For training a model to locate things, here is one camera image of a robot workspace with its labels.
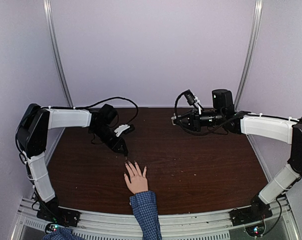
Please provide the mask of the clear nail polish bottle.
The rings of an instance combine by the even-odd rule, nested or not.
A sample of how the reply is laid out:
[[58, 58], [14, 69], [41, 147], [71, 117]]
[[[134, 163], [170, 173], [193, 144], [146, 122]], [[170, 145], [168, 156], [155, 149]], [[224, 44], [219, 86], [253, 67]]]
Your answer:
[[176, 126], [176, 116], [175, 114], [173, 114], [173, 116], [171, 117], [171, 122], [172, 122], [172, 125]]

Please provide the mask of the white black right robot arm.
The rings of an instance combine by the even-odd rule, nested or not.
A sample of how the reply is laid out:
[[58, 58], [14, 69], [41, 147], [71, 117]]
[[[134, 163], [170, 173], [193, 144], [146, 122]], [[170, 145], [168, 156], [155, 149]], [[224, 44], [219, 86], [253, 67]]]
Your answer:
[[302, 178], [302, 117], [284, 118], [236, 111], [232, 93], [227, 89], [212, 91], [212, 110], [204, 110], [199, 99], [189, 89], [179, 94], [175, 102], [179, 102], [181, 97], [185, 97], [192, 109], [184, 114], [178, 114], [175, 110], [171, 121], [188, 134], [206, 136], [223, 128], [228, 133], [266, 137], [291, 146], [286, 165], [252, 199], [252, 206], [247, 209], [250, 220], [257, 221], [266, 213], [266, 205]]

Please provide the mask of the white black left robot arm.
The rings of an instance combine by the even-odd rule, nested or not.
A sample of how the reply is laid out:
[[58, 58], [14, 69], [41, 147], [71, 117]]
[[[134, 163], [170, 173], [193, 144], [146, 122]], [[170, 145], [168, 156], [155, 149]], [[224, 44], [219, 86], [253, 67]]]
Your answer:
[[89, 109], [40, 107], [35, 103], [28, 106], [17, 127], [15, 143], [37, 197], [47, 203], [42, 211], [52, 222], [60, 221], [63, 212], [51, 203], [56, 194], [45, 163], [48, 131], [56, 128], [87, 128], [113, 152], [127, 157], [128, 148], [121, 135], [130, 129], [130, 125], [122, 124], [112, 130], [110, 124], [117, 115], [117, 110], [109, 104]]

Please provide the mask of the mannequin hand with painted nails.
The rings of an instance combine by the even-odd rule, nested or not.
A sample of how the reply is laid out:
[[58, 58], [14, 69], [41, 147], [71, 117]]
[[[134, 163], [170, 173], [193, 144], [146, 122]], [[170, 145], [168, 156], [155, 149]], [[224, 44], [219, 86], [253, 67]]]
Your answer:
[[135, 195], [149, 191], [148, 180], [146, 177], [147, 166], [141, 170], [138, 162], [125, 163], [127, 173], [124, 173], [124, 180], [128, 189]]

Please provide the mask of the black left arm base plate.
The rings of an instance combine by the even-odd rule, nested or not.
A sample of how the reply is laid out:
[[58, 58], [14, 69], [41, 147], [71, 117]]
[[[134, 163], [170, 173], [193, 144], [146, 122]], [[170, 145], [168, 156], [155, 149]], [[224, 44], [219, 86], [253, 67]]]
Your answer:
[[48, 210], [40, 209], [36, 217], [47, 222], [57, 223], [64, 227], [77, 227], [80, 212], [76, 210], [69, 210], [65, 208], [58, 208], [57, 213], [51, 213]]

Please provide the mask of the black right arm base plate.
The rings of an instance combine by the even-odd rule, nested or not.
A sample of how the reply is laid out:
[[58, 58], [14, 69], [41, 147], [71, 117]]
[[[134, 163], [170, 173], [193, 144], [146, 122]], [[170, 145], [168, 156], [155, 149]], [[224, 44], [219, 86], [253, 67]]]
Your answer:
[[254, 214], [252, 208], [249, 206], [245, 208], [234, 208], [229, 212], [229, 215], [233, 226], [239, 226], [270, 218], [273, 216], [273, 213], [271, 210], [267, 210], [261, 214]]

